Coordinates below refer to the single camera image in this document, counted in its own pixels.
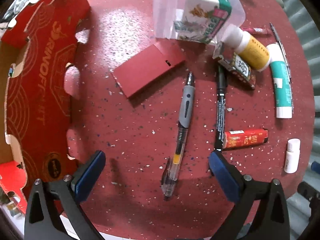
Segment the grey grip gel pen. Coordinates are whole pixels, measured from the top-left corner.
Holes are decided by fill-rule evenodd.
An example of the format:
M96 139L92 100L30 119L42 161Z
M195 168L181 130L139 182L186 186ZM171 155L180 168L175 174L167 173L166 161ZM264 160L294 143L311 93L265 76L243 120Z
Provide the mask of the grey grip gel pen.
M183 87L182 101L178 116L178 132L176 149L172 158L169 158L161 179L161 189L164 199L172 197L183 159L184 148L193 113L195 95L195 78L192 72L188 73Z

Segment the teal white glue stick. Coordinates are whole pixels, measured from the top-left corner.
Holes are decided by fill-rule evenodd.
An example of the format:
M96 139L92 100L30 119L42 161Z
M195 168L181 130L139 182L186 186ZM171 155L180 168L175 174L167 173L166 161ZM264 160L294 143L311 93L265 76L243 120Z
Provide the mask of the teal white glue stick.
M276 118L292 118L292 92L287 66L279 44L272 43L267 47L270 54L270 68L274 85Z

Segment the small red box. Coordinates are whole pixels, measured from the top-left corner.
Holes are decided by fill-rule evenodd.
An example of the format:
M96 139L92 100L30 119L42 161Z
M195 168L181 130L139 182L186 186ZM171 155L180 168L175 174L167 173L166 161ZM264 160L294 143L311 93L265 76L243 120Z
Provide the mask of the small red box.
M112 75L127 98L185 61L177 40L161 39L114 69Z

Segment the clear plastic container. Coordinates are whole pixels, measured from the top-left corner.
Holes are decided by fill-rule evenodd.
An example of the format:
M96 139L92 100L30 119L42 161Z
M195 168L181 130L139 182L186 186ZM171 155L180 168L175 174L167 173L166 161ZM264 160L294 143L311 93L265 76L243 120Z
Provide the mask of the clear plastic container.
M232 6L231 15L212 41L221 40L223 33L230 24L239 27L246 19L246 14L240 0L229 1ZM174 31L177 4L178 0L153 0L153 25L156 38L177 39Z

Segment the small white bottle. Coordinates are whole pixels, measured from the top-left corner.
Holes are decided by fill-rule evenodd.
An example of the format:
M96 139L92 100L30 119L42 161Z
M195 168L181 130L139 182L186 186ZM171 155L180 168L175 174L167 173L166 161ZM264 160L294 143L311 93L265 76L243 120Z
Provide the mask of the small white bottle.
M287 141L284 171L288 174L293 174L298 170L300 143L301 141L298 138L292 138Z

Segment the red lighter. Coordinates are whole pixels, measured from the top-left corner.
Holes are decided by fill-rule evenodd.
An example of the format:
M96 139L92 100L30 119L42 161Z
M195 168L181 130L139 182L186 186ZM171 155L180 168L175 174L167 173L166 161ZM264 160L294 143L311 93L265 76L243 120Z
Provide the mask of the red lighter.
M225 132L223 149L243 148L264 144L268 141L268 130L247 129Z

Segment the black marker pen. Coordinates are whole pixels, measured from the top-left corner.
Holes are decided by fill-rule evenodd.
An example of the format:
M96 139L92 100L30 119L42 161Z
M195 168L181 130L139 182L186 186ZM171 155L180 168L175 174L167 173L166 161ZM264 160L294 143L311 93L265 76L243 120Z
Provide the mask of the black marker pen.
M216 115L216 136L215 149L222 151L225 135L225 106L226 106L226 76L223 69L217 68L217 115Z

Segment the small patterned packet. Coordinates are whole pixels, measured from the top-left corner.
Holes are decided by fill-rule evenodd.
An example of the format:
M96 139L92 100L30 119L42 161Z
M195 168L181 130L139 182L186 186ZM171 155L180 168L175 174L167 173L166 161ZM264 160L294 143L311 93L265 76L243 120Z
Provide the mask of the small patterned packet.
M236 77L246 88L255 90L254 70L233 49L219 43L214 49L213 60Z

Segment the white silver pen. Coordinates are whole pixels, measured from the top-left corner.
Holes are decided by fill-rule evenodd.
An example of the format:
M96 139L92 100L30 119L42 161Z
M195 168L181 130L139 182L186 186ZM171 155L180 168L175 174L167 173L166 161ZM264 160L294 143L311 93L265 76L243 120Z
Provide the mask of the white silver pen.
M280 46L280 50L281 50L281 53L282 53L282 55L283 55L283 57L284 57L284 62L285 62L285 64L286 64L287 73L288 73L288 76L289 76L289 81L291 81L291 78L292 78L292 77L291 77L290 64L289 64L289 62L288 62L287 55L286 55L286 51L285 51L285 49L284 49L283 43L282 43L282 41L281 41L281 39L280 39L280 37L279 37L278 32L276 31L276 28L274 27L274 25L273 25L271 22L270 22L270 28L271 28L271 30L272 30L272 32L273 32L273 34L274 34L274 37L275 37L275 39L276 39L277 44Z

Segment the yellow label pill bottle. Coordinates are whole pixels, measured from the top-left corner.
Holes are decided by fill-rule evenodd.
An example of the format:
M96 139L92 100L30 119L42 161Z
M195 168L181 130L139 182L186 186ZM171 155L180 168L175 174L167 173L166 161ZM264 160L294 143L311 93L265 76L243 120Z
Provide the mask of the yellow label pill bottle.
M226 28L222 42L258 72L265 70L270 63L268 49L249 32L243 31L236 25L230 24Z

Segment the red cardboard box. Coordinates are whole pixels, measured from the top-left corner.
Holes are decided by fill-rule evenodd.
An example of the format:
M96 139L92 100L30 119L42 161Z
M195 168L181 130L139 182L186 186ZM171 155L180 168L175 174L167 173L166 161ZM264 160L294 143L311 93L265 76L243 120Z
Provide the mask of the red cardboard box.
M1 39L1 188L22 213L35 180L59 180L76 169L64 84L89 9L87 0L31 2Z

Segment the red gel pen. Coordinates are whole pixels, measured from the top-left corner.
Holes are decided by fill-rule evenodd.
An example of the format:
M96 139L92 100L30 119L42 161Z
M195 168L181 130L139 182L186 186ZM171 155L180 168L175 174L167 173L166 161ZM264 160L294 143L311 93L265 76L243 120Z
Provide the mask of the red gel pen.
M246 28L246 27L242 27L241 28L243 31L246 31L248 33L250 33L251 35L270 35L271 31L270 29L267 28Z

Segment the green white medicine box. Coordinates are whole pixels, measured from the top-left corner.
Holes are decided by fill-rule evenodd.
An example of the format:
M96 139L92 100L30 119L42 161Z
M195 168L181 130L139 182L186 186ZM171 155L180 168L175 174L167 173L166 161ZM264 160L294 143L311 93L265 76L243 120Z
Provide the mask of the green white medicine box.
M178 40L209 44L231 12L229 0L178 0L175 36Z

